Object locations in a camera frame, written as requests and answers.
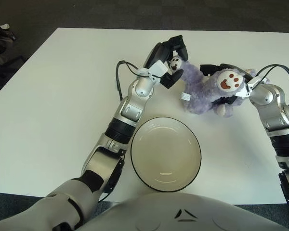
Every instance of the black logo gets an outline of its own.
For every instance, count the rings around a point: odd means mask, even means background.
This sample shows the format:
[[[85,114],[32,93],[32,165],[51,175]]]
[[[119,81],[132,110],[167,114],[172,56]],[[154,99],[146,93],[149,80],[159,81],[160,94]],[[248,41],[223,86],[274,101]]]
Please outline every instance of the black logo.
[[[174,219],[178,222],[197,222],[198,217],[191,212],[188,212],[186,209],[183,209],[183,211],[180,209]]]

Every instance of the white table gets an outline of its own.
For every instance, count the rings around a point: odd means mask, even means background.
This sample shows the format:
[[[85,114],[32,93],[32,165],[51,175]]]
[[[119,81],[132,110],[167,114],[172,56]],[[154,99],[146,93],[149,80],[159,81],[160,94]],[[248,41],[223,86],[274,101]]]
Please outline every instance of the white table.
[[[182,34],[195,65],[229,63],[259,70],[289,67],[289,34],[216,31],[150,31],[59,28],[0,91],[0,193],[45,196],[81,167],[118,106],[115,66],[140,67],[157,42]],[[126,95],[134,76],[122,67]],[[283,70],[269,78],[289,101]],[[189,126],[202,150],[194,182],[182,190],[231,204],[284,203],[275,152],[256,109],[245,101],[234,116],[188,114],[179,96],[184,83],[155,88],[142,122],[170,116]],[[136,176],[127,152],[109,201],[151,193]]]

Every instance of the floor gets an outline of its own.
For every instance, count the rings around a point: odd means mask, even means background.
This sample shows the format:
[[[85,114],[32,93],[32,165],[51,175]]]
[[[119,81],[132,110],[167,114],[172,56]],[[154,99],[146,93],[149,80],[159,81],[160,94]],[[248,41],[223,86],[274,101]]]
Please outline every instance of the floor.
[[[4,55],[29,58],[58,27],[289,32],[289,0],[0,0],[4,23],[18,38]],[[37,200],[0,193],[0,219]],[[287,205],[240,207],[289,228]]]

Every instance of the black cable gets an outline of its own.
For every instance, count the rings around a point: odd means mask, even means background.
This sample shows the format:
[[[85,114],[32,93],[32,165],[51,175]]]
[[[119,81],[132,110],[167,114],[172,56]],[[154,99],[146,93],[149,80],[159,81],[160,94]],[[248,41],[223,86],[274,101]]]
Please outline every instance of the black cable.
[[[120,101],[123,100],[123,96],[122,96],[122,91],[121,91],[121,85],[120,85],[120,80],[119,80],[119,66],[121,64],[126,64],[126,66],[128,67],[128,69],[130,70],[130,72],[132,72],[134,75],[138,76],[138,77],[145,77],[145,78],[149,78],[149,76],[142,76],[142,75],[138,75],[136,74],[135,72],[133,72],[130,68],[130,66],[132,66],[133,68],[135,68],[136,70],[138,69],[138,67],[136,67],[134,64],[131,64],[130,62],[126,62],[125,60],[121,60],[117,63],[117,67],[116,67],[116,83],[117,83],[117,90],[119,92],[119,97],[120,97]]]
[[[261,81],[260,81],[253,89],[255,89],[255,88],[262,82],[262,80],[264,80],[264,78],[269,74],[269,72],[270,72],[271,70],[273,70],[273,69],[274,69],[275,67],[277,67],[277,66],[283,68],[283,69],[288,73],[288,75],[289,75],[289,68],[286,67],[286,66],[284,66],[284,65],[271,64],[271,65],[265,66],[264,68],[262,68],[262,69],[256,74],[256,76],[258,76],[262,71],[266,70],[266,69],[269,68],[269,67],[271,67],[271,69],[265,74],[265,76],[261,79]]]
[[[110,194],[112,193],[112,191],[110,193],[108,193],[106,196],[104,196],[101,200],[98,201],[98,203],[102,202],[103,200],[105,200]]]
[[[108,193],[106,196],[104,196],[101,200],[98,201],[98,203],[102,202],[103,200],[105,200],[107,197],[109,197],[111,193]]]
[[[255,86],[252,90],[254,90],[254,89],[264,80],[264,78],[270,73],[270,71],[273,70],[275,67],[277,67],[277,66],[273,66],[273,67],[262,77],[262,79],[256,84],[256,86]]]

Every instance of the purple plush toy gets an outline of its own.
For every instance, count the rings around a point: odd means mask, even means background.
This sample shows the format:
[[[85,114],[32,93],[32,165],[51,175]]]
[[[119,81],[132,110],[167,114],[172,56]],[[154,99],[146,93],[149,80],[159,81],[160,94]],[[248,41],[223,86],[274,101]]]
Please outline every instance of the purple plush toy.
[[[179,56],[173,57],[170,69],[173,73],[179,69],[184,70],[181,79],[186,82],[186,86],[181,99],[191,113],[199,115],[213,109],[219,116],[230,117],[233,107],[244,101],[244,98],[238,97],[232,104],[216,103],[221,97],[232,97],[245,87],[243,73],[237,69],[224,69],[206,77],[198,68]]]

